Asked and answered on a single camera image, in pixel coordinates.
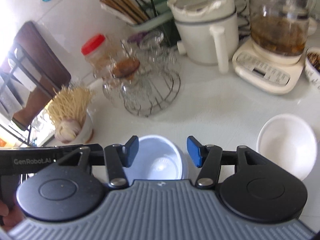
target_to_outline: bowl of food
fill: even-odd
[[[305,74],[310,83],[320,91],[320,48],[311,47],[306,52]]]
[[[86,144],[93,136],[92,120],[87,113],[93,92],[85,86],[62,87],[48,106],[55,126],[54,137],[63,144]]]

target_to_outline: chopsticks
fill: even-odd
[[[134,24],[141,24],[150,19],[148,14],[136,6],[131,0],[100,0],[100,2],[117,10],[123,14],[128,21],[133,22]]]

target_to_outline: white bowl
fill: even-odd
[[[130,168],[124,168],[129,184],[135,179],[186,179],[188,164],[182,151],[159,135],[139,138],[139,151]]]
[[[280,114],[262,127],[257,152],[303,180],[316,162],[316,137],[301,118],[293,114]]]
[[[76,145],[76,144],[87,144],[91,141],[93,136],[93,128],[92,128],[92,120],[89,114],[87,113],[87,116],[85,118],[83,127],[78,134],[78,136],[69,144],[70,145]]]
[[[320,91],[320,73],[310,63],[307,56],[309,52],[316,52],[320,54],[320,48],[311,47],[307,50],[304,69],[304,73],[306,74],[306,77],[309,80],[309,82],[312,83]]]

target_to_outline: white countertop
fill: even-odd
[[[320,31],[307,42],[307,47],[316,45],[320,46]],[[149,118],[133,116],[124,108],[114,108],[102,93],[101,81],[92,84],[97,95],[90,107],[95,110],[91,143],[105,147],[125,143],[132,135],[158,134],[186,152],[187,137],[193,135],[202,144],[215,144],[224,150],[236,150],[238,145],[247,145],[255,150],[262,126],[271,117],[282,113],[303,118],[320,140],[320,92],[308,83],[304,72],[290,93],[275,96],[239,78],[231,64],[231,71],[221,75],[217,67],[199,66],[187,57],[179,58],[178,62],[181,65],[181,89],[176,100]],[[49,145],[60,144],[53,140]],[[190,161],[189,164],[189,177],[195,180],[199,171]],[[226,178],[232,171],[232,167],[223,167],[220,177]],[[100,168],[97,173],[98,177],[103,176],[104,169]],[[320,158],[303,181],[308,189],[308,202],[301,216],[317,231],[320,230],[319,178]]]

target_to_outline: black circular housing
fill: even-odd
[[[23,182],[19,206],[37,220],[61,222],[82,217],[103,200],[103,185],[77,166],[52,164]]]
[[[259,223],[297,218],[308,196],[299,179],[271,162],[240,169],[221,184],[219,194],[232,212]]]

